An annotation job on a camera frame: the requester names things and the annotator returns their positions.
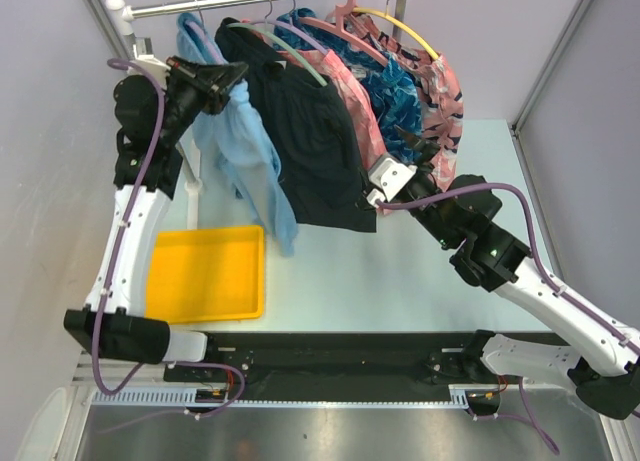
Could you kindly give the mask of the light blue mesh shorts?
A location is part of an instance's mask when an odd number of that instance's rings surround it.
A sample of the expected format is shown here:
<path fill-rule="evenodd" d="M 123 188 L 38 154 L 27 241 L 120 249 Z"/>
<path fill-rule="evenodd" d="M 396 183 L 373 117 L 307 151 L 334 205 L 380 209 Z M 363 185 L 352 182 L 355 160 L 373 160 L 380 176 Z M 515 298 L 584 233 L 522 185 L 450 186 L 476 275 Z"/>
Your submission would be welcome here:
<path fill-rule="evenodd" d="M 243 79 L 231 89 L 221 113 L 199 114 L 192 132 L 202 157 L 246 202 L 253 221 L 276 240 L 284 256 L 293 255 L 297 221 L 279 181 L 280 157 L 250 102 L 248 82 Z"/>

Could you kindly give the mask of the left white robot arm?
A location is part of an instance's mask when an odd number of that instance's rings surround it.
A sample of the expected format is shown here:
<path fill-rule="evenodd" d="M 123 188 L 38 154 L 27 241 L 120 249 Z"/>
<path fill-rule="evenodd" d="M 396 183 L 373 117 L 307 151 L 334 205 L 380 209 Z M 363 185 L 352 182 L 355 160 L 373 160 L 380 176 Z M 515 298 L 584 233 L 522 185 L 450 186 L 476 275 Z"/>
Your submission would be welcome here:
<path fill-rule="evenodd" d="M 205 65 L 172 56 L 155 67 L 110 59 L 125 72 L 114 88 L 114 213 L 104 256 L 84 305 L 69 309 L 64 329 L 97 359 L 143 364 L 186 362 L 197 379 L 214 378 L 220 355 L 205 334 L 146 317 L 152 253 L 174 199 L 183 157 L 178 142 L 202 114 L 218 114 L 246 76 L 244 62 Z"/>

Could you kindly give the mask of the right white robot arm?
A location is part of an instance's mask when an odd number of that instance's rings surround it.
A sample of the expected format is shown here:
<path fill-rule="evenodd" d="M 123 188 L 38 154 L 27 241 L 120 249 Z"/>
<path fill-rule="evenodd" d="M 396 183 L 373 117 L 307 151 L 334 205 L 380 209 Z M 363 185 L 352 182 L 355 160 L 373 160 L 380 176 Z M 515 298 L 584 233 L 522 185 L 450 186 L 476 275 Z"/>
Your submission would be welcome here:
<path fill-rule="evenodd" d="M 470 286 L 521 307 L 563 340 L 554 346 L 478 331 L 460 355 L 473 382 L 517 376 L 563 388 L 604 416 L 639 413 L 639 332 L 607 315 L 540 259 L 524 195 L 481 176 L 457 177 L 439 189 L 432 174 L 435 142 L 401 131 L 416 153 L 416 174 L 396 196 L 445 250 Z"/>

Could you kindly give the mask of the lilac plastic hanger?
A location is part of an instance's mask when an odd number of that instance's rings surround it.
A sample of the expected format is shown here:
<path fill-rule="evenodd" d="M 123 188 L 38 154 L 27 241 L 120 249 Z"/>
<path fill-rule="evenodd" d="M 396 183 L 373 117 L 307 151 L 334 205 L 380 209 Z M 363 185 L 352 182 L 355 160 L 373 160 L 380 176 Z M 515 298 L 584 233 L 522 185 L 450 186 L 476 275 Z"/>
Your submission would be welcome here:
<path fill-rule="evenodd" d="M 196 14 L 186 13 L 180 15 L 183 30 L 189 34 L 191 43 L 198 49 L 200 56 L 216 65 L 226 64 L 227 61 L 219 47 L 206 30 L 205 20 L 198 0 L 192 0 L 196 4 Z"/>

